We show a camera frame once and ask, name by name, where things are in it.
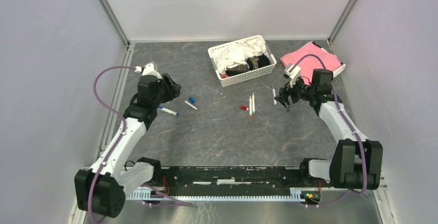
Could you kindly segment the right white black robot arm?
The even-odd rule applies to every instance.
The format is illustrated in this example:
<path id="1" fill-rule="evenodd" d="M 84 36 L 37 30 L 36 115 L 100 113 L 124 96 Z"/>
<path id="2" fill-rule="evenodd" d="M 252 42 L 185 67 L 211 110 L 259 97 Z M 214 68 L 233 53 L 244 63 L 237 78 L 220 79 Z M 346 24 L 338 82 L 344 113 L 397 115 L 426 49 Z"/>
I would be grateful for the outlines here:
<path id="1" fill-rule="evenodd" d="M 289 79 L 280 88 L 275 100 L 284 107 L 300 100 L 307 101 L 324 121 L 336 141 L 331 160 L 309 158 L 301 163 L 299 182 L 311 187 L 324 179 L 334 188 L 376 190 L 380 186 L 383 146 L 364 135 L 345 112 L 340 97 L 332 87 L 333 73 L 315 69 L 310 84 L 304 82 L 301 68 L 290 65 L 284 77 Z"/>

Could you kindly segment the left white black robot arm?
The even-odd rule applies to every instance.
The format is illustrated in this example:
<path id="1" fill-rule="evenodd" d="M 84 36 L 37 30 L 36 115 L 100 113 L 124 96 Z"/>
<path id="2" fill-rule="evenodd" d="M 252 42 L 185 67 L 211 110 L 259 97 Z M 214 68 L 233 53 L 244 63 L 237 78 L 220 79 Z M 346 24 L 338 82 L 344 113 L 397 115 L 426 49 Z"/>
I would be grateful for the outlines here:
<path id="1" fill-rule="evenodd" d="M 180 95 L 181 87 L 167 73 L 140 77 L 137 93 L 125 110 L 109 147 L 88 168 L 74 177 L 77 205 L 80 210 L 105 217 L 117 217 L 128 195 L 143 183 L 157 186 L 162 181 L 160 163 L 141 158 L 124 172 L 132 150 L 157 117 L 158 107 Z"/>

